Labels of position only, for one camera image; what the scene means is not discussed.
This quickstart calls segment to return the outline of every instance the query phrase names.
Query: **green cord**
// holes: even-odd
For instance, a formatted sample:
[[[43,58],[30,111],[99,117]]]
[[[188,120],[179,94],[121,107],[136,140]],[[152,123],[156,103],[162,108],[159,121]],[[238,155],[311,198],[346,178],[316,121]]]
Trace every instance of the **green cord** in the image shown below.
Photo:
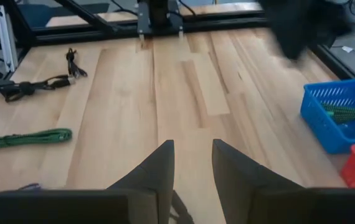
[[[355,120],[355,108],[347,106],[333,106],[323,103],[323,108],[337,124]]]
[[[71,138],[72,131],[66,128],[50,129],[32,134],[13,134],[11,136],[0,137],[0,148],[25,144],[58,143],[69,141]]]

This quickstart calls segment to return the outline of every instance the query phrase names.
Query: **green item in basket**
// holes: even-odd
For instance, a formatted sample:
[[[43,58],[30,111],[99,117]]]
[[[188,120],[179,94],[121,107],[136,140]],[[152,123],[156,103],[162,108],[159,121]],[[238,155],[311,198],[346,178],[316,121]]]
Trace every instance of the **green item in basket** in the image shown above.
[[[355,121],[355,108],[333,106],[326,103],[322,103],[322,106],[337,124]]]

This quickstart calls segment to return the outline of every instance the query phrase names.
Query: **black metal frame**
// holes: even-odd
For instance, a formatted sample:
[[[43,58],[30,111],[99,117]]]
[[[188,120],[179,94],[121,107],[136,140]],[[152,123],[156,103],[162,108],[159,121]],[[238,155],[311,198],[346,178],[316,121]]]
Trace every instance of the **black metal frame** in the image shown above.
[[[13,29],[16,35],[16,47],[23,48],[20,60],[24,58],[25,54],[31,47],[134,38],[139,36],[138,20],[107,22],[97,15],[89,13],[73,0],[54,1],[74,12],[88,24],[31,29],[27,25],[27,22],[19,11],[17,4],[13,0],[0,0],[0,5],[5,7],[5,10],[10,15],[12,20]],[[182,18],[182,28],[185,33],[268,27],[268,22],[263,11],[236,11],[199,14],[197,16],[183,16]],[[151,35],[176,35],[176,30],[158,29],[157,32],[153,32]],[[319,57],[320,60],[337,75],[338,78],[342,80],[355,78],[355,72],[348,68],[348,66],[340,61],[340,59],[338,59],[335,55],[333,55],[327,46],[315,45],[311,46],[310,50],[317,57]],[[10,78],[11,75],[12,73],[7,74],[5,79]]]

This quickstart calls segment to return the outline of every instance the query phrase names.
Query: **wooden table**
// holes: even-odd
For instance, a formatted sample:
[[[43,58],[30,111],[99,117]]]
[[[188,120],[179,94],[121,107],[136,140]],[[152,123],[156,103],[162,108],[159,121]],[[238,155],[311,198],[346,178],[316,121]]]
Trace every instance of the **wooden table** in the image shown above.
[[[255,9],[254,4],[196,8]],[[107,19],[126,14],[103,15]],[[82,23],[52,19],[50,26]],[[278,56],[267,29],[120,39],[31,49],[12,79],[67,72],[65,53],[87,78],[15,103],[0,98],[0,136],[70,128],[72,141],[0,149],[0,190],[38,182],[49,189],[104,189],[167,139],[175,140],[174,188],[196,223],[224,223],[212,175],[221,138],[305,186],[343,187],[299,114],[303,85],[337,79],[312,54],[295,68]]]

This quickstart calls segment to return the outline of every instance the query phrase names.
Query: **blue plastic basket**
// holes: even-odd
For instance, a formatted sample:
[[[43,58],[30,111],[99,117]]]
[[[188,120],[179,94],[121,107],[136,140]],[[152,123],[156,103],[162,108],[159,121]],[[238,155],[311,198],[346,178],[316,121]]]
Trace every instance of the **blue plastic basket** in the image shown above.
[[[322,103],[355,107],[355,80],[304,86],[301,115],[328,153],[350,152],[355,144],[355,121],[336,124]]]

